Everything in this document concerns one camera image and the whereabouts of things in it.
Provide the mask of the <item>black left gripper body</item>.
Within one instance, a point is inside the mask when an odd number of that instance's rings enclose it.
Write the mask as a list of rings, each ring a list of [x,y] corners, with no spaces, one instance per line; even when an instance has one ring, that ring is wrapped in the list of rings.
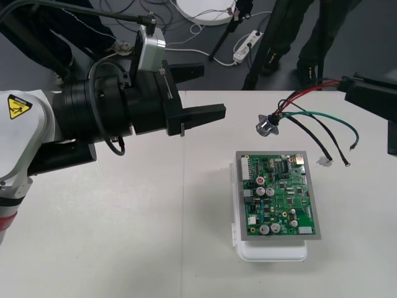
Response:
[[[138,70],[134,85],[125,89],[125,95],[137,135],[160,130],[169,136],[182,133],[182,102],[166,61],[155,73]]]

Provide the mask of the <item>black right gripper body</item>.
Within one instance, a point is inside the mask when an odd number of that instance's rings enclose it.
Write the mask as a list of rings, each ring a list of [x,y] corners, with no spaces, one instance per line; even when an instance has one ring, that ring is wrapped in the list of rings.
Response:
[[[388,122],[387,153],[397,156],[397,123]]]

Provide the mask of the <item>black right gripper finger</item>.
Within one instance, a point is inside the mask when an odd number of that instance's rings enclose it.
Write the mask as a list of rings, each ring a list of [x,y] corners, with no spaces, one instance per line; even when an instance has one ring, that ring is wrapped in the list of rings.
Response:
[[[337,87],[338,91],[347,92],[350,87],[358,86],[363,84],[366,88],[388,88],[396,90],[396,80],[381,78],[381,77],[368,77],[358,72],[354,73],[352,76],[343,76],[339,81]]]
[[[355,83],[346,89],[345,94],[347,102],[396,123],[396,85]]]

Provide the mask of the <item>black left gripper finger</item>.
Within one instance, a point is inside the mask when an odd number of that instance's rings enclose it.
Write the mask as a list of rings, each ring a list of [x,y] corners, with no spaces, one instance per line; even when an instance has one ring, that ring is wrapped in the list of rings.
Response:
[[[185,63],[169,66],[171,76],[176,84],[203,77],[205,65],[203,63]]]
[[[224,119],[226,107],[224,104],[188,107],[183,109],[182,123],[185,129],[192,129],[201,125]]]

